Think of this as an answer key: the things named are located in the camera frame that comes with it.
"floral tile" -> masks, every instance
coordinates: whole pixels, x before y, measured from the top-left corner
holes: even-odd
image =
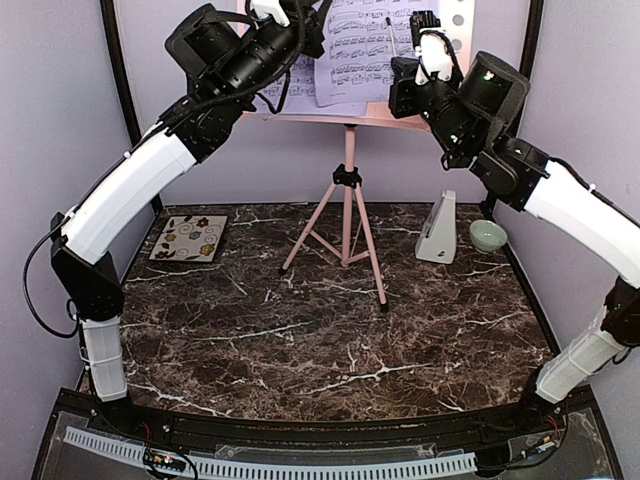
[[[210,263],[226,223],[227,217],[221,216],[170,217],[149,258],[161,262]]]

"robotic arm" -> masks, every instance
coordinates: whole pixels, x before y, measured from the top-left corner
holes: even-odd
[[[320,57],[324,0],[252,0],[248,15],[205,5],[169,37],[166,49],[186,72],[190,93],[160,116],[77,206],[52,220],[51,264],[82,320],[86,361],[103,402],[127,397],[119,324],[124,296],[108,248],[169,183],[222,146],[259,91],[300,54]],[[228,22],[249,25],[240,37]]]
[[[589,327],[530,377],[517,419],[526,430],[617,355],[640,345],[640,224],[568,163],[507,134],[529,91],[518,71],[479,52],[462,80],[431,12],[415,12],[411,31],[419,60],[393,59],[392,113],[419,114],[429,124],[445,169],[470,169],[502,202],[560,228],[620,275]]]

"white metronome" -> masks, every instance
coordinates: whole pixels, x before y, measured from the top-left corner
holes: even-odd
[[[456,192],[443,190],[422,227],[416,257],[436,263],[453,263],[456,256]]]

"bowl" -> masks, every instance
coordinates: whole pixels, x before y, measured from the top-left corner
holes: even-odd
[[[476,220],[471,224],[471,243],[480,253],[493,253],[507,244],[504,228],[489,220]]]

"white wall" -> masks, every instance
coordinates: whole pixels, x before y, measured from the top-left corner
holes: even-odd
[[[164,41],[203,3],[118,2],[133,95],[144,127],[185,93],[184,74],[165,52]],[[235,0],[213,3],[220,10],[236,5]],[[474,49],[492,51],[517,67],[528,0],[476,3]],[[331,181],[331,172],[344,161],[344,128],[258,122],[238,122],[219,152],[165,190],[165,203],[318,201]],[[428,134],[363,127],[358,129],[357,145],[357,162],[370,201],[432,201],[443,188],[457,190],[462,202],[479,202],[485,196],[472,175],[442,170],[441,150]]]
[[[520,136],[573,164],[598,190],[640,218],[640,3],[546,2],[540,48]],[[565,347],[592,319],[615,273],[553,227],[506,207],[498,218]],[[593,388],[627,478],[640,478],[637,353],[608,367]]]
[[[80,373],[76,340],[31,318],[21,273],[31,247],[128,147],[98,1],[4,0],[0,13],[0,478],[30,478],[61,386]],[[151,221],[145,210],[113,248],[120,273]],[[30,277],[33,300],[56,329],[72,327],[49,267]]]

